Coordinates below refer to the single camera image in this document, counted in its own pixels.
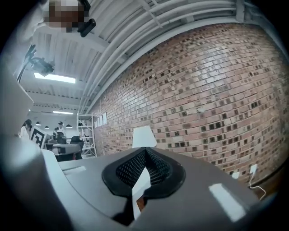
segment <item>power outlet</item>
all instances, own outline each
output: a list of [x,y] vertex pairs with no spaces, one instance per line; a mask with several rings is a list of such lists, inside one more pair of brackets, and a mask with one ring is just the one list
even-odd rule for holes
[[232,177],[234,178],[234,179],[238,179],[239,178],[239,175],[240,175],[240,172],[238,171],[238,172],[234,172],[233,174],[232,174]]
[[257,171],[257,164],[254,164],[250,168],[250,174],[254,174]]

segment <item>white paper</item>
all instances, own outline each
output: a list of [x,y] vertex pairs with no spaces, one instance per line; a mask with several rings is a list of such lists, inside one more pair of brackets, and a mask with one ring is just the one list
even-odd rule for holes
[[235,200],[222,184],[212,185],[209,190],[232,222],[236,222],[246,215],[242,205]]
[[140,215],[140,208],[137,205],[137,200],[144,194],[144,191],[150,187],[150,176],[146,168],[144,168],[136,184],[132,188],[132,208],[134,218],[137,219]]
[[155,147],[157,141],[154,134],[149,126],[134,128],[132,147]]
[[100,124],[99,124],[100,126],[103,125],[103,116],[102,116],[102,115],[99,117],[99,123],[100,123]]
[[103,114],[103,125],[107,124],[107,113]]

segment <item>fluorescent light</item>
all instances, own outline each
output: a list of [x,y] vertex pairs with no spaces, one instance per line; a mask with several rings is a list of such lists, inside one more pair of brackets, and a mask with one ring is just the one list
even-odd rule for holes
[[75,83],[75,78],[70,78],[66,76],[56,75],[56,74],[48,74],[47,76],[43,76],[39,73],[34,73],[35,78],[37,79],[48,79],[48,80],[56,80],[67,83]]
[[53,113],[73,115],[72,112],[65,112],[65,111],[53,111]]

